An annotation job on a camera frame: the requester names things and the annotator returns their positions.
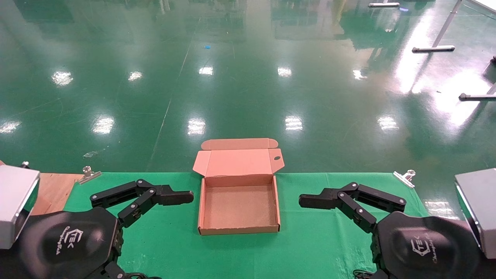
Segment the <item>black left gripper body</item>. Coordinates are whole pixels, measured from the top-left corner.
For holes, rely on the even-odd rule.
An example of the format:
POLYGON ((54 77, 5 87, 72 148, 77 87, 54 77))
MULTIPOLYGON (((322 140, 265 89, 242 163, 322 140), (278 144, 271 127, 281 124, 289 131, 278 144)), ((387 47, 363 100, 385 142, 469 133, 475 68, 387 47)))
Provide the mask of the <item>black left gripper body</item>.
POLYGON ((123 244, 117 218, 104 208, 60 211, 27 220, 11 249, 0 255, 2 279, 108 279, 123 244))

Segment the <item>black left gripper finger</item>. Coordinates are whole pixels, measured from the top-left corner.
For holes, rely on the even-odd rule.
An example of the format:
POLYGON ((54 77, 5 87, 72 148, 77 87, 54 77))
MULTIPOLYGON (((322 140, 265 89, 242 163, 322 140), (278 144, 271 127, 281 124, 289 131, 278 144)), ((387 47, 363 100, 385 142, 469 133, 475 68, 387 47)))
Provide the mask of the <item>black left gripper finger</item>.
POLYGON ((104 267, 108 279, 125 279, 126 272, 119 267, 117 262, 110 262, 104 267))
POLYGON ((181 205, 191 203, 191 191, 174 191, 169 185, 152 185, 138 179, 90 196, 93 208, 110 208, 124 202, 131 203, 117 214, 120 227, 128 228, 155 205, 181 205))

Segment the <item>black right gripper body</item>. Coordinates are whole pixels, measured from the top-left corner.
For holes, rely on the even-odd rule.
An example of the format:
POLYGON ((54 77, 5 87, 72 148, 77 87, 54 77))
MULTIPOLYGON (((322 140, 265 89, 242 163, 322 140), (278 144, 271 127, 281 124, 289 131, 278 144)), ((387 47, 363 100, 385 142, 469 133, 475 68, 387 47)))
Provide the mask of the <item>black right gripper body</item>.
POLYGON ((494 279, 487 258, 465 221, 410 217, 393 212, 372 234, 372 261, 389 279, 494 279))

